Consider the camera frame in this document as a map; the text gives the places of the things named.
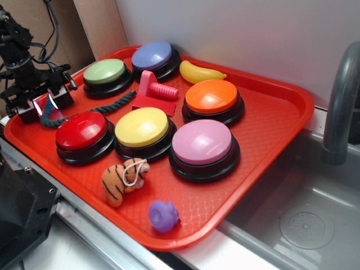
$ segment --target toy banana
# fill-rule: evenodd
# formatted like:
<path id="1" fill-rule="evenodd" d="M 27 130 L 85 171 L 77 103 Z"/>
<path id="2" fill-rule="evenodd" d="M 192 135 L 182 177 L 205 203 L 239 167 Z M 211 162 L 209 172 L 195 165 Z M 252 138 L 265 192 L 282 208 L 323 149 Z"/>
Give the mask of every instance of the toy banana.
<path id="1" fill-rule="evenodd" d="M 218 70 L 207 69 L 205 67 L 195 66 L 187 60 L 180 63 L 181 76 L 190 83 L 200 83 L 204 80 L 226 78 L 226 74 L 221 73 Z"/>

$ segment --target black button base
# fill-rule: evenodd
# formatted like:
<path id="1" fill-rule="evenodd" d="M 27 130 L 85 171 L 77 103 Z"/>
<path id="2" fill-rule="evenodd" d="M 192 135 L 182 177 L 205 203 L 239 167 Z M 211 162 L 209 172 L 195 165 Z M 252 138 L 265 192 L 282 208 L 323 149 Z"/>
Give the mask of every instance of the black button base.
<path id="1" fill-rule="evenodd" d="M 107 131 L 92 145 L 78 150 L 66 150 L 57 145 L 58 156 L 67 164 L 74 166 L 87 165 L 100 160 L 114 148 L 114 125 L 107 120 Z"/>
<path id="2" fill-rule="evenodd" d="M 121 144 L 117 139 L 114 141 L 116 153 L 124 159 L 141 158 L 148 162 L 154 162 L 165 157 L 170 149 L 172 138 L 177 127 L 169 118 L 169 127 L 166 134 L 157 142 L 144 147 L 128 147 Z"/>
<path id="3" fill-rule="evenodd" d="M 125 71 L 122 73 L 122 75 L 107 83 L 93 84 L 83 79 L 84 91 L 86 95 L 94 99 L 112 97 L 122 93 L 130 87 L 133 81 L 134 77 L 131 71 L 126 68 L 126 65 Z"/>
<path id="4" fill-rule="evenodd" d="M 179 178 L 196 184 L 216 182 L 232 173 L 240 160 L 240 146 L 234 136 L 229 152 L 220 160 L 206 165 L 192 165 L 176 157 L 172 147 L 169 162 Z"/>
<path id="5" fill-rule="evenodd" d="M 172 56 L 168 62 L 164 65 L 157 67 L 156 69 L 149 70 L 153 72 L 155 78 L 158 82 L 164 82 L 174 76 L 180 67 L 180 54 L 172 47 Z M 133 66 L 133 76 L 137 82 L 140 82 L 142 70 L 138 69 L 136 66 Z"/>
<path id="6" fill-rule="evenodd" d="M 232 105 L 229 109 L 218 112 L 216 114 L 200 114 L 198 112 L 194 112 L 187 106 L 186 100 L 184 100 L 184 105 L 182 107 L 182 116 L 186 122 L 191 122 L 194 120 L 200 119 L 211 119 L 216 120 L 227 127 L 231 127 L 235 123 L 237 123 L 243 116 L 245 110 L 244 100 L 241 98 L 240 93 L 237 93 L 237 99 L 234 105 Z"/>

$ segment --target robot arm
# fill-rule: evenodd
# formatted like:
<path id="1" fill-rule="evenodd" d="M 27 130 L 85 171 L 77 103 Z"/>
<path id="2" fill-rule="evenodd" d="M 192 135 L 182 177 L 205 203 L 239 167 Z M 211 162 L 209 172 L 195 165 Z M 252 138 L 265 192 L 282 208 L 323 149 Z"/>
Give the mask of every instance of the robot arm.
<path id="1" fill-rule="evenodd" d="M 29 53 L 32 39 L 29 29 L 18 24 L 0 5 L 0 56 L 2 67 L 6 68 L 0 79 L 15 81 L 5 87 L 0 98 L 6 103 L 8 116 L 13 117 L 17 112 L 25 124 L 39 118 L 34 98 L 48 92 L 56 107 L 63 109 L 74 102 L 69 90 L 77 89 L 67 72 L 70 65 L 51 66 L 52 62 L 41 62 L 49 66 L 44 70 L 34 66 L 33 61 L 37 61 Z"/>

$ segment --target orange button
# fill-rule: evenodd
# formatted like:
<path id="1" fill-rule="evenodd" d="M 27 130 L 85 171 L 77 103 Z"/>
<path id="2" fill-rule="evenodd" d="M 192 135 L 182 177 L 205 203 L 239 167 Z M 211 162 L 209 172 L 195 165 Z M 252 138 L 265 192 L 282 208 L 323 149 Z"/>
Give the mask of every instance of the orange button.
<path id="1" fill-rule="evenodd" d="M 236 86 L 226 80 L 205 80 L 194 84 L 185 95 L 187 106 L 199 114 L 216 114 L 237 100 Z"/>

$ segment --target drain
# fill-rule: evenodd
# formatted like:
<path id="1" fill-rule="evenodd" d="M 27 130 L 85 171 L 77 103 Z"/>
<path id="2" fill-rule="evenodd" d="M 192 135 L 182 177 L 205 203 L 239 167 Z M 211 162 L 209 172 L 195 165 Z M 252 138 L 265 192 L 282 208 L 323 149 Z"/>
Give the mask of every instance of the drain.
<path id="1" fill-rule="evenodd" d="M 319 209 L 296 206 L 280 219 L 280 231 L 288 242 L 301 249 L 318 249 L 327 245 L 334 236 L 331 218 Z"/>

